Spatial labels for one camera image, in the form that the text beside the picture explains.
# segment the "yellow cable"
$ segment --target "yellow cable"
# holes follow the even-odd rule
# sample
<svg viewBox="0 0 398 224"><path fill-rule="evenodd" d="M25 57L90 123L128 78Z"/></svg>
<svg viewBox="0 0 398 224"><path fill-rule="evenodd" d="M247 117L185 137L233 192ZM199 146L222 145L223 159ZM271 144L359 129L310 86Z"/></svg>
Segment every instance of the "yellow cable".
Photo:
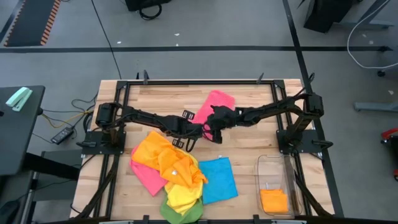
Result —
<svg viewBox="0 0 398 224"><path fill-rule="evenodd" d="M84 112L82 112L82 113L80 113L80 114L78 114L78 115L74 115L73 117L71 117L71 118L69 118L69 119L67 119L66 121L64 121L64 123L62 123L62 124L60 124L60 125L54 125L51 121L50 121L50 119L49 119L49 117L47 117L45 114L42 114L42 116L50 123L50 125L53 127L53 128L61 128L63 125L65 125L68 121L70 121L70 120L72 120L72 119L75 119L75 118L77 118L77 117L79 117L79 116L81 116L81 115L84 115L84 114L87 114L87 113L91 113L91 112L93 112L93 111L84 111Z"/></svg>

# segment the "floor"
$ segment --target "floor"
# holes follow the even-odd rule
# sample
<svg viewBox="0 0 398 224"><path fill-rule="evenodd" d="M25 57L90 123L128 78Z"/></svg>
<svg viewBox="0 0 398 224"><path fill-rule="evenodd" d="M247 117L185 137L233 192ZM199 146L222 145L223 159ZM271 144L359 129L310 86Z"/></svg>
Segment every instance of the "floor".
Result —
<svg viewBox="0 0 398 224"><path fill-rule="evenodd" d="M355 5L344 21L357 21L374 0ZM18 0L0 2L0 27L6 23ZM284 6L280 0L173 0L162 15L144 21L129 12L121 1L94 0L99 17L113 47L179 47L221 45L293 46ZM327 34L304 29L308 3L289 0L301 46L345 46L349 30L338 25ZM389 5L376 17L398 25ZM397 45L398 28L359 30L351 45ZM59 53L10 54L0 48L0 86L44 85L42 107L48 110L73 109L72 99L91 99L101 80L118 79L110 52L68 52L70 48L107 48L90 0L62 2L47 44ZM365 65L388 65L395 61L390 52L354 52ZM304 51L309 73L315 72L313 90L323 97L322 118L327 140L335 145L330 156L340 200L346 217L398 220L397 182L392 177L398 163L390 150L379 143L380 133L396 127L394 113L356 112L355 101L392 102L398 99L397 72L384 78L374 70L357 66L344 51ZM148 71L156 78L301 78L295 51L184 51L115 52L123 79L134 79ZM51 114L68 119L70 114ZM50 139L57 133L46 120L38 118L34 133ZM29 152L78 149L78 136L54 146L32 137ZM50 222L68 218L72 201L38 203L34 220Z"/></svg>

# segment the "white cable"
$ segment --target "white cable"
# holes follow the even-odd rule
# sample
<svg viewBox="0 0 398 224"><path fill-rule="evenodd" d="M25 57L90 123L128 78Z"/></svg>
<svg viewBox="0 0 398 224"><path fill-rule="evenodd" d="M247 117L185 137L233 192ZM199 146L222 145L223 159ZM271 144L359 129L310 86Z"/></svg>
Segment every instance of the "white cable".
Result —
<svg viewBox="0 0 398 224"><path fill-rule="evenodd" d="M381 4L381 6L379 6L374 12L370 13L370 14L369 14L368 16L366 16L363 20L359 21L359 22L354 26L353 30L349 33L348 40L347 40L347 51L348 51L348 53L349 53L349 56L351 56L351 57L354 59L354 61L355 61L360 67L368 68L368 69L386 69L386 68L391 68L391 67L394 67L394 66L398 65L398 63L395 63L395 64L388 65L388 66L384 66L384 67L367 67L367 66L361 65L361 64L354 58L354 56L351 54L351 52L349 51L349 40L350 40L351 35L353 34L354 30L357 28L357 26L359 26L363 21L365 21L366 19L368 19L369 17L371 17L373 14L375 14L379 9L381 9L383 6L385 6L389 1L390 1L390 0L386 0L386 1L385 1L383 4Z"/></svg>

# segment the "green cloth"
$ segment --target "green cloth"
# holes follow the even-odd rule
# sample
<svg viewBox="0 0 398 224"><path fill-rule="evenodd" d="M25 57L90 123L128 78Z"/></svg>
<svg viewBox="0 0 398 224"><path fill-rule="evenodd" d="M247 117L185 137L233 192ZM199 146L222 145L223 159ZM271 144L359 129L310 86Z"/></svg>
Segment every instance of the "green cloth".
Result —
<svg viewBox="0 0 398 224"><path fill-rule="evenodd" d="M192 208L185 212L184 215L181 215L167 205L166 195L166 198L160 207L160 214L162 214L163 217L171 224L192 223L199 220L203 214L203 202L200 197Z"/></svg>

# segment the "yellow cloth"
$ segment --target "yellow cloth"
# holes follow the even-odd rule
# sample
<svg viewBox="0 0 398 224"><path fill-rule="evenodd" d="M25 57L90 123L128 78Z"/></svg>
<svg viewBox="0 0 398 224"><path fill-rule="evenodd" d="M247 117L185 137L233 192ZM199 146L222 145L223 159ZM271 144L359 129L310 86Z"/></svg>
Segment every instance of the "yellow cloth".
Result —
<svg viewBox="0 0 398 224"><path fill-rule="evenodd" d="M198 161L189 153L186 153L180 149L181 153L188 156L195 166L198 166ZM172 208L175 212L184 215L189 209L191 209L197 202L198 198L201 197L203 191L203 181L197 184L196 187L188 188L182 185L168 182L164 189L167 192L167 205Z"/></svg>
<svg viewBox="0 0 398 224"><path fill-rule="evenodd" d="M162 178L178 185L192 188L207 183L190 156L154 131L140 143L131 159L159 170Z"/></svg>
<svg viewBox="0 0 398 224"><path fill-rule="evenodd" d="M282 189L260 190L262 209L269 213L287 213L289 211L287 195Z"/></svg>

